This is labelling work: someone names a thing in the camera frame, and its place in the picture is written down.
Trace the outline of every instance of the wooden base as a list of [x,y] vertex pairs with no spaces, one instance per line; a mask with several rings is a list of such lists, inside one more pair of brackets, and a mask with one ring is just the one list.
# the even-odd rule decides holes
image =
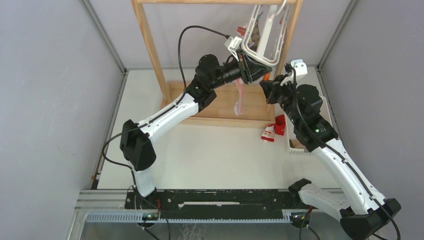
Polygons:
[[[184,89],[182,81],[168,81],[170,98],[175,100]],[[274,106],[266,103],[264,92],[259,85],[244,85],[243,112],[237,116],[234,105],[239,98],[235,84],[227,84],[215,89],[216,99],[203,111],[182,121],[183,124],[210,125],[224,127],[266,128],[275,123]],[[162,101],[162,107],[169,102]]]

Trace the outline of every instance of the white table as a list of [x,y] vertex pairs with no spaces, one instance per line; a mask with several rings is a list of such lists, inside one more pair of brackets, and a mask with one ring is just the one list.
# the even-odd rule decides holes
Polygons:
[[[167,80],[179,80],[178,69],[164,70]],[[184,71],[191,80],[193,69]],[[299,84],[318,85],[313,67]],[[153,70],[129,72],[112,135],[122,131],[128,119],[137,122],[159,110],[162,94]],[[276,116],[282,114],[275,108]],[[311,155],[285,153],[283,137],[263,142],[263,129],[179,124],[153,146],[157,159],[152,166],[158,189],[287,189],[302,178],[321,188],[339,188],[327,169]],[[127,163],[112,141],[108,158]],[[126,167],[105,162],[98,189],[127,189],[132,184]]]

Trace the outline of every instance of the white basket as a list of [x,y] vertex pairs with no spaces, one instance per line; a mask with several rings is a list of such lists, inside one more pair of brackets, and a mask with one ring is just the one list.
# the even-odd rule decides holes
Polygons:
[[[333,126],[331,117],[330,117],[330,110],[329,110],[329,104],[327,103],[327,98],[324,96],[320,96],[322,98],[322,106],[321,106],[321,116],[327,120],[331,126]],[[284,129],[284,144],[285,144],[285,152],[288,154],[303,154],[303,155],[312,155],[312,153],[308,152],[308,150],[303,148],[292,148],[290,147],[290,140],[295,140],[296,135],[293,131],[294,125],[289,120],[287,115],[284,113],[285,117],[285,129]]]

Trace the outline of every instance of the wooden frame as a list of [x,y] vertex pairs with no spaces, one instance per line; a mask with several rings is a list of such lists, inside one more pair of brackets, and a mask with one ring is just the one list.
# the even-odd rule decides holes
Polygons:
[[[280,60],[275,68],[275,75],[283,71],[286,63],[287,53],[289,52],[290,43],[292,41],[293,32],[296,27],[296,22],[299,17],[303,0],[287,0],[286,4],[292,5],[291,16],[287,24],[286,33],[284,36],[284,46],[280,55]],[[134,9],[135,17],[137,18],[141,34],[143,35],[144,43],[147,48],[148,55],[151,60],[157,82],[163,94],[162,106],[170,103],[176,98],[176,93],[181,93],[183,83],[180,81],[165,80],[162,71],[161,62],[159,61],[158,53],[156,52],[155,43],[150,31],[149,22],[143,4],[262,4],[262,5],[280,5],[283,0],[131,0]],[[236,102],[235,93],[238,92],[235,86],[225,85],[216,90],[217,98],[210,106],[199,112],[195,116],[184,120],[185,124],[196,125],[213,125],[227,127],[248,127],[248,128],[264,128],[275,122],[274,106],[266,105],[265,96],[260,86],[249,85],[243,88],[243,114],[236,116],[233,111]],[[223,93],[231,96],[231,102],[228,97],[224,97]]]

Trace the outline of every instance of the gray floor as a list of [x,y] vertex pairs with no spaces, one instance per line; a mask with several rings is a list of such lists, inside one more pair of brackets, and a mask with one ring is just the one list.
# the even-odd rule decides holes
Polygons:
[[[349,240],[340,223],[324,213],[312,213],[310,226],[322,240]],[[168,239],[167,225],[160,223],[150,230],[161,240]],[[150,240],[150,235],[135,223],[86,223],[81,240]],[[288,223],[173,223],[173,240],[291,240],[299,239],[299,230]],[[302,240],[316,240],[303,229]]]

